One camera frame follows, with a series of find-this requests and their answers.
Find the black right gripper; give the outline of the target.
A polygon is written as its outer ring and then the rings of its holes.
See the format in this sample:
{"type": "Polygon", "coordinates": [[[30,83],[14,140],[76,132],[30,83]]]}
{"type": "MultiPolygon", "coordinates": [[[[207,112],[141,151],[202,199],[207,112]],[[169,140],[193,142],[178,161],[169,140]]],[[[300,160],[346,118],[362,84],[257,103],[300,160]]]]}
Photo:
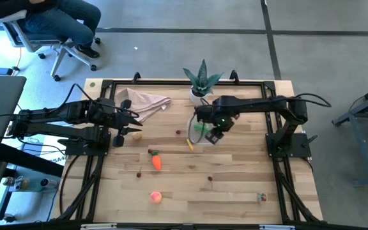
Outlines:
{"type": "Polygon", "coordinates": [[[220,96],[218,99],[214,100],[212,104],[200,105],[195,108],[195,114],[197,115],[197,120],[203,120],[205,123],[212,123],[219,130],[210,130],[206,135],[205,139],[209,142],[216,144],[223,138],[224,132],[228,132],[232,126],[233,122],[233,111],[231,110],[230,99],[233,96],[220,96]]]}

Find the clear plastic tupperware container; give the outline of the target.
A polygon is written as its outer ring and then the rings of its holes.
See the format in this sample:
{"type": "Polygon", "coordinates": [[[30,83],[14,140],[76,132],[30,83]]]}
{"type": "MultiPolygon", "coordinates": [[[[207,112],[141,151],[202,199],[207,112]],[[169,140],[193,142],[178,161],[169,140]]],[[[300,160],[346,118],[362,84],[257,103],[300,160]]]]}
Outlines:
{"type": "MultiPolygon", "coordinates": [[[[193,145],[200,145],[200,146],[213,146],[220,142],[217,142],[216,144],[213,144],[205,139],[205,135],[201,135],[194,130],[194,125],[197,123],[205,123],[203,120],[198,121],[197,115],[193,115],[188,123],[187,123],[187,139],[190,139],[193,145]]],[[[206,123],[209,125],[210,130],[216,129],[219,130],[217,127],[215,127],[212,123],[206,123]]]]}

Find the white cylindrical device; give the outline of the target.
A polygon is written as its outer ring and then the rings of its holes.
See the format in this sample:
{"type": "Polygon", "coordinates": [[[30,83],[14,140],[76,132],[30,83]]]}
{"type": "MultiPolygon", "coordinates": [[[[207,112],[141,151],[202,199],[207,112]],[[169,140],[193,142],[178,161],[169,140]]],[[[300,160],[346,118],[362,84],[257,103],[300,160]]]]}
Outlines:
{"type": "Polygon", "coordinates": [[[40,185],[43,188],[57,188],[58,187],[58,182],[56,180],[53,180],[53,179],[44,178],[44,179],[41,180],[40,185]]]}

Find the black aluminium table frame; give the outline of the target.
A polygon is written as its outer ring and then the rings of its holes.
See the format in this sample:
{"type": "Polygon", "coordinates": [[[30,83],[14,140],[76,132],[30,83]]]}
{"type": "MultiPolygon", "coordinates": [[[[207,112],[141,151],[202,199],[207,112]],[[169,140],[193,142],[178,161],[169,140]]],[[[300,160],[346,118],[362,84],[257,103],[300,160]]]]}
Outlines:
{"type": "Polygon", "coordinates": [[[218,144],[195,145],[191,151],[186,143],[194,113],[189,87],[188,80],[178,79],[86,81],[86,91],[94,96],[131,88],[172,102],[144,122],[140,141],[126,137],[123,147],[110,148],[99,185],[87,194],[96,199],[95,213],[73,218],[72,227],[115,223],[118,228],[252,229],[295,217],[304,223],[321,220],[309,166],[299,158],[273,160],[268,155],[266,134],[281,128],[284,118],[274,112],[244,113],[218,144]],[[148,149],[158,151],[161,170],[153,167],[148,149]],[[150,201],[152,192],[162,194],[160,204],[150,201]],[[258,202],[257,193],[267,200],[258,202]]]}

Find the orange ball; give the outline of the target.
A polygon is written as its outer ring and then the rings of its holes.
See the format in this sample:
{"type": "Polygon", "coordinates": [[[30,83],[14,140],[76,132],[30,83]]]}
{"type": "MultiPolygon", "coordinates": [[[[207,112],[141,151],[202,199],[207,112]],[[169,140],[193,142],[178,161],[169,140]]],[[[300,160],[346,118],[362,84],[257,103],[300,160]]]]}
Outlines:
{"type": "Polygon", "coordinates": [[[156,169],[156,170],[161,170],[162,169],[162,159],[158,153],[158,151],[153,151],[151,153],[151,162],[153,164],[153,167],[156,169]]]}

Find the beige folded cloth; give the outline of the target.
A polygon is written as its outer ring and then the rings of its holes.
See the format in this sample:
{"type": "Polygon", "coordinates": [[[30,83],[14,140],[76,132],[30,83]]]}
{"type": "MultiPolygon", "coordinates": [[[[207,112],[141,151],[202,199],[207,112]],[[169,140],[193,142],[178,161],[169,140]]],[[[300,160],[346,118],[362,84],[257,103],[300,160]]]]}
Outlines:
{"type": "Polygon", "coordinates": [[[143,123],[154,113],[164,110],[171,103],[172,99],[168,96],[140,93],[139,91],[125,88],[115,94],[114,100],[117,105],[121,105],[124,100],[130,100],[130,110],[138,113],[138,122],[143,123]]]}

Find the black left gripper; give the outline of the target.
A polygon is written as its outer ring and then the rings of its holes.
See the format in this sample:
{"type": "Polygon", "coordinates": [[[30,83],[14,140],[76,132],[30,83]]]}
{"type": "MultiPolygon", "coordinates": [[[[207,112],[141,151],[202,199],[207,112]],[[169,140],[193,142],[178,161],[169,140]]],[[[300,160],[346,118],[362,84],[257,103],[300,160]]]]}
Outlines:
{"type": "Polygon", "coordinates": [[[128,133],[133,132],[141,132],[141,129],[130,128],[128,125],[137,125],[142,126],[140,122],[138,122],[135,118],[132,117],[132,113],[129,112],[129,108],[131,107],[132,101],[129,99],[123,100],[121,102],[121,110],[117,110],[113,118],[110,120],[109,124],[112,128],[118,131],[117,135],[113,138],[112,146],[113,147],[122,147],[124,145],[125,138],[124,136],[128,133]]]}

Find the white office chair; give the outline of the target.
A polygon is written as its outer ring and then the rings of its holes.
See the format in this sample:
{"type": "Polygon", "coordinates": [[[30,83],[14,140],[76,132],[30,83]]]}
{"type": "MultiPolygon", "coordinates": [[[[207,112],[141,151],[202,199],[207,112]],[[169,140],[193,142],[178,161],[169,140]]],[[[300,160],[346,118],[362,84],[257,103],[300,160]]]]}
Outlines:
{"type": "Polygon", "coordinates": [[[57,75],[56,72],[66,55],[75,57],[85,65],[89,66],[91,71],[97,70],[96,65],[91,64],[81,54],[78,54],[73,50],[73,48],[76,46],[76,43],[71,41],[69,38],[49,34],[34,34],[30,32],[24,32],[19,26],[18,21],[25,19],[26,15],[26,10],[18,11],[9,16],[1,18],[0,24],[5,30],[13,47],[25,48],[28,52],[37,53],[40,59],[45,59],[45,54],[40,51],[42,47],[50,47],[50,49],[56,53],[56,59],[50,73],[51,77],[56,82],[61,80],[60,76],[57,75]]]}

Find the green toy cucumber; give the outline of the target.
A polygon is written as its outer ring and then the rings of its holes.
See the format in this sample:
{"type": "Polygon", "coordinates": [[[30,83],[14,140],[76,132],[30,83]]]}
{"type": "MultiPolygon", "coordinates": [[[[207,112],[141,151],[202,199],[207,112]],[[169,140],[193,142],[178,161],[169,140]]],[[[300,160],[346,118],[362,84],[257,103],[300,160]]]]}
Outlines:
{"type": "Polygon", "coordinates": [[[201,135],[206,135],[210,131],[210,127],[206,123],[197,123],[194,125],[194,130],[201,135]]]}

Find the snake plant in white pot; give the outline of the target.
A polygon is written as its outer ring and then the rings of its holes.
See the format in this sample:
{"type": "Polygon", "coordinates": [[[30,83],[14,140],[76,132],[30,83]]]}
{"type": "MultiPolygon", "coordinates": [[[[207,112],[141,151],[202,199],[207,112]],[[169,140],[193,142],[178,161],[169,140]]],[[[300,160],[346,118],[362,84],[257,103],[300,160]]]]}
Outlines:
{"type": "Polygon", "coordinates": [[[224,73],[216,73],[208,76],[206,61],[202,60],[197,75],[190,70],[183,68],[187,78],[190,80],[190,100],[195,106],[202,105],[202,99],[206,99],[209,94],[213,94],[212,87],[216,85],[224,73]]]}

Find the person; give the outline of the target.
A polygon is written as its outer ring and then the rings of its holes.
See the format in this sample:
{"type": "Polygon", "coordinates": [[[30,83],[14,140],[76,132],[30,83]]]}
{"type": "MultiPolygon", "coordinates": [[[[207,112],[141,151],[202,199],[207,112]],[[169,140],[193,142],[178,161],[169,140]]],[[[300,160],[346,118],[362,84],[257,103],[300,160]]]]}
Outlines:
{"type": "Polygon", "coordinates": [[[67,37],[75,48],[91,59],[100,57],[92,49],[101,11],[84,0],[0,0],[0,19],[27,11],[18,21],[21,30],[43,35],[67,37]]]}

